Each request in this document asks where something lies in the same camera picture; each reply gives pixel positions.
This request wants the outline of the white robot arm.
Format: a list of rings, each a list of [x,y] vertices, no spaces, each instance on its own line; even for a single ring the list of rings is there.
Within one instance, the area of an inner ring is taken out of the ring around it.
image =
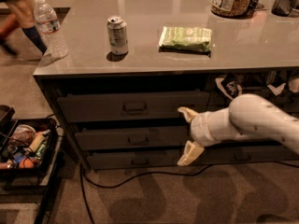
[[[299,153],[299,120],[264,99],[246,93],[237,96],[228,107],[197,113],[181,106],[178,112],[190,124],[192,141],[187,141],[178,166],[188,166],[206,147],[223,141],[270,138]]]

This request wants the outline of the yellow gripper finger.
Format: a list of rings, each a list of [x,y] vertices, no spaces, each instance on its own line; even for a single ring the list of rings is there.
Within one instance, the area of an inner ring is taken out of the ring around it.
[[[178,160],[178,166],[188,166],[205,151],[205,148],[196,142],[187,141],[182,156]]]
[[[188,123],[191,123],[193,119],[198,115],[196,111],[185,106],[181,106],[178,109],[178,112],[183,115],[183,117]]]

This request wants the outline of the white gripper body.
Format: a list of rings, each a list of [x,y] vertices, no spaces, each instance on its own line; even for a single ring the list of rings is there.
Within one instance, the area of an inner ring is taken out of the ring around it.
[[[201,147],[216,145],[218,141],[209,130],[211,112],[195,113],[191,117],[192,139]]]

